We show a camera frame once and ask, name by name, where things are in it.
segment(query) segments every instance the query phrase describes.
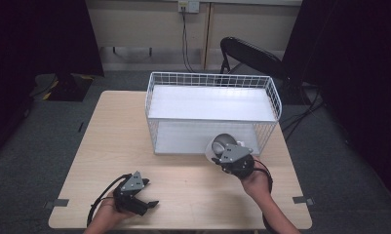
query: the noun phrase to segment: white wire basket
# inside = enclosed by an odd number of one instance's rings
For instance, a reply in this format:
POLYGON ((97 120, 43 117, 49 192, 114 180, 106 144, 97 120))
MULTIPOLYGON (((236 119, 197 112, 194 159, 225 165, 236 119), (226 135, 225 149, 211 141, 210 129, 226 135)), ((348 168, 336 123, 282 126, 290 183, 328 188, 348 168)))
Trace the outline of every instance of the white wire basket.
POLYGON ((230 134, 259 155, 281 111, 269 76, 152 72, 145 101, 155 154, 204 154, 230 134))

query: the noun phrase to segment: hand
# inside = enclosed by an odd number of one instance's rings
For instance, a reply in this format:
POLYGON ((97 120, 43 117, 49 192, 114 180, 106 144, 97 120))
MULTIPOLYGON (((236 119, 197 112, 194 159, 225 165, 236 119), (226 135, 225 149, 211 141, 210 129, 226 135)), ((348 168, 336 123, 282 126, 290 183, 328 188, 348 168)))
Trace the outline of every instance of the hand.
POLYGON ((101 200, 100 207, 98 207, 98 211, 91 224, 85 230, 85 233, 104 233, 115 227, 123 219, 130 218, 134 215, 131 212, 124 211, 119 213, 116 210, 113 191, 111 191, 107 194, 106 198, 101 200))
MULTIPOLYGON (((258 161, 254 162, 255 168, 268 171, 262 164, 259 163, 259 158, 253 158, 254 160, 258 161)), ((269 190, 268 175, 265 172, 253 171, 251 175, 241 179, 241 184, 243 185, 246 193, 250 195, 254 200, 256 200, 257 198, 265 198, 271 196, 269 190)))

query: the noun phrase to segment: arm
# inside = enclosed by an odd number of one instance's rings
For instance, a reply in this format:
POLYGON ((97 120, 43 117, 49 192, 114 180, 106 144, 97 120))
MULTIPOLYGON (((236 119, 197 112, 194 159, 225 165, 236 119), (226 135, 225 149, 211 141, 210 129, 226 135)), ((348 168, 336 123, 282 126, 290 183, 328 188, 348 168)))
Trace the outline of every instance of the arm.
POLYGON ((111 230, 123 219, 134 216, 134 213, 126 212, 119 213, 115 208, 115 201, 113 199, 113 192, 108 193, 107 197, 103 199, 98 207, 91 224, 86 228, 85 234, 101 234, 111 230))
MULTIPOLYGON (((255 162, 254 166, 267 170, 260 163, 255 162)), ((270 226, 278 233, 299 233, 295 226, 287 219, 271 197, 269 191, 267 174, 254 171, 250 176, 241 180, 244 190, 258 204, 263 215, 270 226)))

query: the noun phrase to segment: person's right hand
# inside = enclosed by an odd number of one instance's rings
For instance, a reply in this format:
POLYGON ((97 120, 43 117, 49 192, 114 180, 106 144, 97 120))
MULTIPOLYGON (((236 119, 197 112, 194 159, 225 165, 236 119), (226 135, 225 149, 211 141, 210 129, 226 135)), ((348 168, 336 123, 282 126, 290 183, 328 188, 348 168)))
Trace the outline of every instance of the person's right hand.
MULTIPOLYGON (((254 162, 254 167, 267 171, 267 169, 258 162, 254 162)), ((241 179, 241 184, 243 185, 246 193, 254 200, 256 198, 271 196, 268 184, 268 175, 264 172, 253 171, 251 175, 241 179)))

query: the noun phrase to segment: gray carpet floor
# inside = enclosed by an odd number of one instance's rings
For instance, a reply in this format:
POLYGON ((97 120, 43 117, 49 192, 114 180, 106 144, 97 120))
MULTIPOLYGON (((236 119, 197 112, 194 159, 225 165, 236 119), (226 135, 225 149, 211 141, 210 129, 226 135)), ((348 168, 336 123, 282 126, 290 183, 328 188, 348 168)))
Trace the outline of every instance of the gray carpet floor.
MULTIPOLYGON (((51 210, 44 205, 58 197, 99 95, 105 90, 145 91, 149 75, 108 71, 94 80, 82 102, 36 96, 30 114, 0 150, 0 233, 82 232, 51 229, 51 210)), ((37 77, 33 94, 53 78, 37 77)), ((308 94, 314 97, 314 90, 308 94)), ((284 105, 282 128, 307 107, 284 105)), ((346 144, 345 131, 325 106, 300 122, 287 145, 304 196, 315 202, 308 207, 313 226, 302 233, 391 233, 391 195, 346 144)))

